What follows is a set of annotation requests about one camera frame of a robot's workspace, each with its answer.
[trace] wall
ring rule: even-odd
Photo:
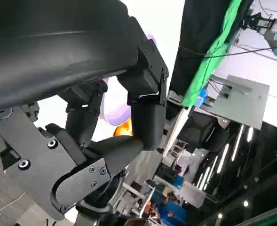
[[[272,14],[272,18],[277,17],[277,0],[261,0],[261,2],[266,12]],[[253,2],[251,8],[254,9],[254,13],[262,12],[262,16],[267,17],[261,9],[258,0]],[[239,53],[254,50],[254,48],[269,47],[262,36],[251,30],[241,31],[238,39],[238,45],[233,46],[229,53]],[[277,127],[277,57],[272,52],[266,50],[258,53],[226,56],[214,74],[223,78],[231,74],[270,85],[263,120]],[[209,96],[217,96],[217,93],[211,86],[209,86]]]

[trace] black metal bracket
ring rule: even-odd
[[[16,159],[10,161],[6,173],[55,220],[64,219],[72,205],[111,178],[109,173],[100,173],[106,168],[103,158],[77,165],[72,150],[65,150],[69,146],[64,147],[55,136],[43,136],[20,107],[0,119],[0,135]]]
[[[267,21],[267,26],[259,25],[260,21]],[[250,28],[252,30],[255,30],[257,32],[260,31],[261,28],[271,29],[272,25],[274,23],[275,19],[266,19],[261,16],[261,13],[257,13],[254,15],[247,15],[244,18],[242,29],[246,30],[247,28]]]

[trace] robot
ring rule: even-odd
[[[134,136],[92,142],[111,76],[128,90]],[[55,220],[76,205],[76,225],[117,224],[108,203],[124,168],[160,143],[167,78],[119,0],[0,0],[3,169]],[[68,103],[66,128],[36,128],[37,101],[53,95]]]

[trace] black cable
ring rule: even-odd
[[[191,49],[185,48],[185,47],[183,47],[183,46],[179,46],[179,48],[182,48],[182,49],[184,49],[184,50],[186,50],[186,51],[189,51],[189,52],[191,52],[191,53],[193,53],[193,54],[196,54],[196,55],[206,56],[206,55],[214,54],[214,53],[215,53],[216,51],[218,51],[222,46],[223,46],[223,45],[217,47],[212,53],[205,53],[205,54],[204,54],[204,53],[197,53],[197,52],[195,52],[195,51],[193,51],[193,50],[191,50]]]
[[[217,90],[219,90],[221,92],[221,90],[219,89],[219,87],[217,87],[217,85],[215,83],[213,83],[213,85],[217,88]]]
[[[266,10],[264,9],[264,7],[263,7],[262,4],[261,4],[261,0],[259,0],[259,4],[260,4],[262,10],[264,11],[264,13],[265,13],[267,16],[271,16],[271,15],[272,15],[272,14],[268,14],[268,13],[266,12]]]
[[[213,89],[218,93],[218,94],[221,94],[221,91],[216,89],[216,87],[213,86],[213,84],[211,82],[208,82],[212,87]]]
[[[245,53],[254,53],[254,52],[259,52],[259,51],[264,51],[264,50],[269,50],[269,49],[274,49],[274,48],[277,48],[277,47],[261,48],[261,49],[240,52],[240,53],[230,53],[230,54],[218,55],[218,56],[193,57],[193,58],[188,57],[188,58],[181,58],[181,60],[210,59],[210,58],[216,58],[216,57],[234,56],[234,55],[240,55],[240,54],[245,54]]]
[[[213,80],[213,79],[209,79],[209,80],[212,81],[213,83],[216,83],[216,84],[225,86],[225,84],[223,84],[223,83],[221,83],[221,82],[217,82],[217,81],[215,81],[215,80]]]

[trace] green fabric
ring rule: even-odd
[[[230,3],[223,21],[222,34],[214,41],[210,49],[207,51],[206,57],[219,56],[226,54],[228,45],[224,44],[231,27],[236,19],[238,8],[242,0],[232,0]],[[181,104],[186,107],[191,107],[197,100],[201,89],[205,86],[207,79],[216,69],[223,57],[215,57],[204,59],[195,75],[194,80],[186,91]]]

